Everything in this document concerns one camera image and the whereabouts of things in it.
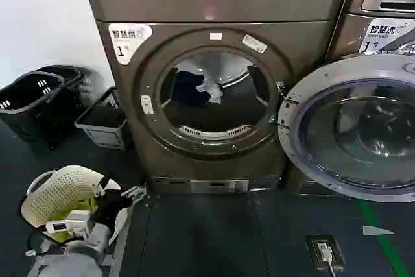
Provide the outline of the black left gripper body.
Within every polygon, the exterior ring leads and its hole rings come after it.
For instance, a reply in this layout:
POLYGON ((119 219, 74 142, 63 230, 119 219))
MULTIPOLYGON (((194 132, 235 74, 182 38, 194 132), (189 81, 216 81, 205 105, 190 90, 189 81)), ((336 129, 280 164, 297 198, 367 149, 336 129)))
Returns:
POLYGON ((118 213, 132 205, 132 199, 122 196, 120 191, 107 191, 103 196, 95 199, 97 210, 94 213, 98 223, 114 223, 118 213))

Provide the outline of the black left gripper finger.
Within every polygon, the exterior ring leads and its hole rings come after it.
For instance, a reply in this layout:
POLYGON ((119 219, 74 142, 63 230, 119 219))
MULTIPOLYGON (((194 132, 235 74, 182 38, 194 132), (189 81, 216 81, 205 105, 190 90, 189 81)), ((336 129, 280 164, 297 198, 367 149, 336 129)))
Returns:
POLYGON ((103 197, 105 195, 105 188, 110 181, 109 176, 103 176, 97 184, 92 185, 92 192, 94 197, 103 197))
POLYGON ((130 199, 132 202, 142 201, 147 197, 147 186, 132 186, 126 191, 123 191, 121 196, 130 199))

